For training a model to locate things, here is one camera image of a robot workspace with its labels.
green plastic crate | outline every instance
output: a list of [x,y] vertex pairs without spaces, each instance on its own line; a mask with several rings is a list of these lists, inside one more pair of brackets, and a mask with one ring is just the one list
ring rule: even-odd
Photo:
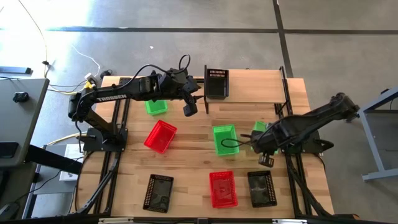
[[167,111],[167,103],[165,100],[157,100],[153,102],[152,100],[145,101],[145,109],[147,114],[156,115]]
[[254,127],[253,127],[253,131],[266,131],[267,128],[268,128],[268,124],[266,124],[262,121],[256,121],[256,123],[254,124]]
[[[225,156],[236,154],[239,152],[239,146],[236,147],[224,147],[221,145],[221,141],[223,139],[237,139],[235,126],[233,124],[230,125],[222,125],[222,126],[214,126],[213,127],[213,135],[214,135],[214,144],[216,145],[216,153],[217,156]],[[234,141],[224,141],[224,145],[238,145],[238,142]]]

red plastic crate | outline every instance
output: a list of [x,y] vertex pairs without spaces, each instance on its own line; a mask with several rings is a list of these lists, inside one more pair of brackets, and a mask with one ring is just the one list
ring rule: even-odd
[[148,138],[145,140],[144,145],[163,154],[169,147],[169,144],[173,140],[176,132],[176,127],[158,120]]
[[213,208],[235,207],[238,205],[234,173],[232,171],[211,172],[210,188]]

gray floor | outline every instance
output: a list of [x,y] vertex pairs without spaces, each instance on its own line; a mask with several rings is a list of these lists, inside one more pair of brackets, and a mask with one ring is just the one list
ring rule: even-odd
[[[276,28],[271,0],[116,0],[23,1],[41,27],[223,27]],[[34,68],[42,75],[43,43],[29,17],[15,1],[0,12],[0,61]],[[397,1],[279,0],[286,29],[398,29]],[[145,63],[175,67],[189,53],[189,72],[216,68],[270,68],[283,65],[278,34],[171,34],[45,32],[53,84],[80,82],[96,65],[70,44],[94,57],[103,69],[132,75]],[[286,35],[294,77],[305,79],[312,108],[342,91],[359,105],[398,85],[397,35]],[[33,143],[43,145],[76,132],[67,118],[68,97],[48,92]],[[365,220],[398,222],[398,177],[362,181],[376,171],[359,120],[334,122],[320,130],[335,143],[325,153],[326,175],[336,213],[356,213]],[[51,209],[45,205],[57,198]],[[39,197],[34,216],[63,214],[70,195]]]

small green basket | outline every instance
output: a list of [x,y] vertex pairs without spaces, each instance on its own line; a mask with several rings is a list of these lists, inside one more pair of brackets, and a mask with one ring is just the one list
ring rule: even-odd
[[152,100],[145,101],[145,109],[147,114],[157,115],[167,111],[167,103],[165,100],[157,100],[153,102]]
[[268,124],[262,122],[262,121],[256,121],[253,127],[253,131],[266,131],[268,128]]
[[[233,124],[230,125],[222,125],[222,126],[214,126],[213,127],[213,135],[214,135],[214,144],[216,145],[216,153],[217,156],[225,156],[232,155],[239,152],[239,146],[236,147],[224,147],[221,145],[223,139],[237,139],[235,126]],[[238,143],[235,141],[224,141],[224,145],[237,145]]]

black plastic tray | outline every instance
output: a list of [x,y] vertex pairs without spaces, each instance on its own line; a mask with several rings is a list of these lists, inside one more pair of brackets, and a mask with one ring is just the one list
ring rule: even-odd
[[271,172],[248,172],[251,204],[254,208],[276,206],[274,184]]
[[229,95],[229,71],[205,66],[205,95],[209,99],[225,99]]
[[173,180],[173,177],[151,174],[143,209],[167,213],[169,210]]

